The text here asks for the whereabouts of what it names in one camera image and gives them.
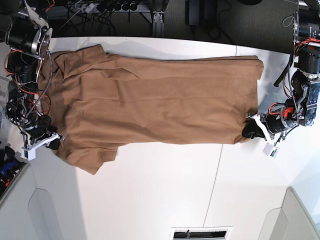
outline white table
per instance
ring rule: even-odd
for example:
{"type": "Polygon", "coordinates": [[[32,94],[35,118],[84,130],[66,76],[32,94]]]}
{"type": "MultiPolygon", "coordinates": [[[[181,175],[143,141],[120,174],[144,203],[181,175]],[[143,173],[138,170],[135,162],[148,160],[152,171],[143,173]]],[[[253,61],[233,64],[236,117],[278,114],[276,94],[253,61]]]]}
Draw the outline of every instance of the white table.
{"type": "MultiPolygon", "coordinates": [[[[282,88],[273,87],[288,62],[289,56],[282,53],[136,37],[57,38],[51,40],[50,49],[77,50],[96,44],[107,53],[160,60],[256,55],[264,63],[258,81],[260,110],[285,99],[282,88]]],[[[0,45],[2,58],[6,49],[0,45]]],[[[229,240],[256,240],[268,212],[281,207],[288,186],[297,186],[298,194],[306,185],[317,187],[306,180],[320,171],[315,168],[320,165],[319,122],[292,132],[279,145],[277,159],[263,154],[263,139],[254,139],[236,145],[132,143],[120,147],[115,161],[105,163],[96,175],[64,163],[45,147],[37,150],[30,164],[35,187],[52,198],[52,207],[46,208],[53,209],[56,232],[65,240],[168,240],[172,227],[225,226],[233,226],[229,240]]],[[[23,143],[15,127],[8,136],[19,151],[23,143]]],[[[314,191],[313,196],[319,197],[320,187],[314,191]]],[[[312,214],[315,200],[305,197],[305,201],[312,214]]],[[[276,219],[276,214],[268,217],[271,223],[276,219]]]]}

